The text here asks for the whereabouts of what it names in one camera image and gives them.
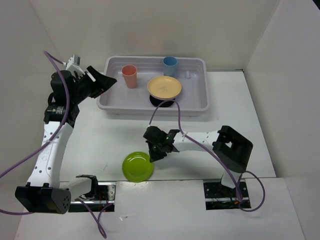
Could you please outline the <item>green plastic plate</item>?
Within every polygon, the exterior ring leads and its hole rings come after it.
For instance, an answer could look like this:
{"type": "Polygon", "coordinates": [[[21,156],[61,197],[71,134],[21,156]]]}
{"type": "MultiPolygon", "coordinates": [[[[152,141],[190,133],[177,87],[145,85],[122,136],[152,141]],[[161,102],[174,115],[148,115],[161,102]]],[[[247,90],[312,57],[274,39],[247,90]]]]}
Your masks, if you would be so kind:
{"type": "Polygon", "coordinates": [[[150,162],[150,156],[142,151],[130,153],[122,162],[122,173],[130,182],[147,181],[153,172],[154,164],[150,162]]]}

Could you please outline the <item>pink plastic cup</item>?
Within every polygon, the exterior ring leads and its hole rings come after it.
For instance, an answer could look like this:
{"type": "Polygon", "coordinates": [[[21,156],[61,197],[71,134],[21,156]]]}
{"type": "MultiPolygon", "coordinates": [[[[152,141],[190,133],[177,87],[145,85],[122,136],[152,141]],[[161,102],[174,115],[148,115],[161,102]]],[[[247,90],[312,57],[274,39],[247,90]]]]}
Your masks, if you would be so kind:
{"type": "Polygon", "coordinates": [[[129,89],[134,89],[137,87],[137,68],[134,65],[125,65],[122,68],[121,73],[126,83],[126,86],[129,89]]]}

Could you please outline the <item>black small plate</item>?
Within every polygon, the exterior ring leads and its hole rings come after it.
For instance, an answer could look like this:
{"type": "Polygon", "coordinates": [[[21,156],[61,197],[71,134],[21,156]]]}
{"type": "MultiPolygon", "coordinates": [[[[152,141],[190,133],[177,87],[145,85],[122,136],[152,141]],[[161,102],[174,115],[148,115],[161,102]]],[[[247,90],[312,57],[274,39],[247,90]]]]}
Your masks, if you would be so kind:
{"type": "Polygon", "coordinates": [[[149,101],[154,107],[160,107],[160,108],[169,108],[174,104],[174,100],[161,100],[157,99],[154,96],[149,96],[149,101]]]}

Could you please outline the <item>orange plastic plate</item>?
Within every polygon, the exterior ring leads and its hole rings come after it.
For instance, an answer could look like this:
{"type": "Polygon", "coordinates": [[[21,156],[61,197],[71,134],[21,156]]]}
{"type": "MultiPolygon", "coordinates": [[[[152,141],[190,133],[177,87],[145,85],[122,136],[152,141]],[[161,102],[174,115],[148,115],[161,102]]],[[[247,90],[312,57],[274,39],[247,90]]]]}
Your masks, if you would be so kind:
{"type": "Polygon", "coordinates": [[[181,83],[171,76],[157,76],[147,84],[151,96],[159,100],[170,100],[177,97],[182,91],[181,83]]]}

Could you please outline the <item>blue plastic cup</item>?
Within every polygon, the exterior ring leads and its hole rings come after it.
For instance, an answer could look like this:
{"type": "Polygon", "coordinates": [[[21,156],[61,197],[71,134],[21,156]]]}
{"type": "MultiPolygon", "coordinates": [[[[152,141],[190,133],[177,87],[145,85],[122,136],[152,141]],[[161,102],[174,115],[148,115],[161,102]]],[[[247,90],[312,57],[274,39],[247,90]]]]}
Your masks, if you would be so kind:
{"type": "Polygon", "coordinates": [[[166,56],[163,59],[163,75],[173,77],[178,66],[178,59],[173,56],[166,56]]]}

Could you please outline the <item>purple plastic plate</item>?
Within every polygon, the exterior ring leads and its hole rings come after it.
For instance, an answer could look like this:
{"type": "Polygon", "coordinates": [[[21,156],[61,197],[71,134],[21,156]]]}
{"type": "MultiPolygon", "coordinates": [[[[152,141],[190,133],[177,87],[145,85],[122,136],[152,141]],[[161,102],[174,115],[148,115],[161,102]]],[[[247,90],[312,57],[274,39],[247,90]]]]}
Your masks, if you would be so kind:
{"type": "Polygon", "coordinates": [[[161,98],[161,97],[155,97],[153,95],[151,95],[150,97],[152,97],[153,99],[155,99],[157,101],[174,101],[176,99],[176,97],[173,97],[173,98],[161,98]]]}

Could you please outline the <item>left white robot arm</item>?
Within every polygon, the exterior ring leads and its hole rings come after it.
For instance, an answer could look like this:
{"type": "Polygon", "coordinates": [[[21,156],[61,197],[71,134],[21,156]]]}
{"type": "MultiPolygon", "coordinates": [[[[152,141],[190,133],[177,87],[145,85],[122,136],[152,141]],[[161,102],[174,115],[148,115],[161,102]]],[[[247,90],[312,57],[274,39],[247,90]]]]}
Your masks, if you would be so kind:
{"type": "Polygon", "coordinates": [[[61,186],[60,173],[68,140],[86,98],[97,98],[109,90],[116,79],[88,66],[84,74],[62,70],[51,75],[52,93],[44,113],[44,135],[34,169],[24,186],[15,190],[16,199],[28,213],[65,214],[80,196],[94,200],[99,196],[97,177],[81,174],[61,186]]]}

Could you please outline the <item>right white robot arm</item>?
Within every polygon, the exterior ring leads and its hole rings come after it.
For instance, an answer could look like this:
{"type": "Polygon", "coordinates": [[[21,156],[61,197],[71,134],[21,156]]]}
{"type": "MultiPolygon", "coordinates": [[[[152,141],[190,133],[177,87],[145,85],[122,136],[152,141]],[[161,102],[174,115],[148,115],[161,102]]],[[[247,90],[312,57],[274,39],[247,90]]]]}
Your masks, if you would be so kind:
{"type": "Polygon", "coordinates": [[[216,131],[185,133],[179,129],[171,129],[166,133],[156,126],[148,126],[143,138],[148,145],[151,162],[164,159],[172,152],[199,151],[212,154],[224,168],[219,191],[225,197],[236,192],[253,150],[250,140],[227,125],[216,131]]]}

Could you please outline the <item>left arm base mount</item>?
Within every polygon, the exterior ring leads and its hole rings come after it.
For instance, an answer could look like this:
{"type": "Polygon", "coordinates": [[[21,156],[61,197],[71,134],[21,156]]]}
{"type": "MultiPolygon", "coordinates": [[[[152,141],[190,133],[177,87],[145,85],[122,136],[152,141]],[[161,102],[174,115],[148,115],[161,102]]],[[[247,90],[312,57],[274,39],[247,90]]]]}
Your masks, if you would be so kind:
{"type": "Polygon", "coordinates": [[[70,213],[113,212],[115,209],[115,182],[98,181],[95,175],[81,174],[64,188],[71,194],[70,213]]]}

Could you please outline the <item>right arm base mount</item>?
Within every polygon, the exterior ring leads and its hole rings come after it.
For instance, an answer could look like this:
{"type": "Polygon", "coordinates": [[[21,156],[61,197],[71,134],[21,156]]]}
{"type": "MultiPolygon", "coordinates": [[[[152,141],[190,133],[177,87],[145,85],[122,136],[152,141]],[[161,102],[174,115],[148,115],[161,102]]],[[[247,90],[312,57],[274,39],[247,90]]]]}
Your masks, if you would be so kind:
{"type": "Polygon", "coordinates": [[[203,182],[204,200],[207,211],[238,209],[240,200],[236,188],[229,188],[218,180],[203,182]]]}

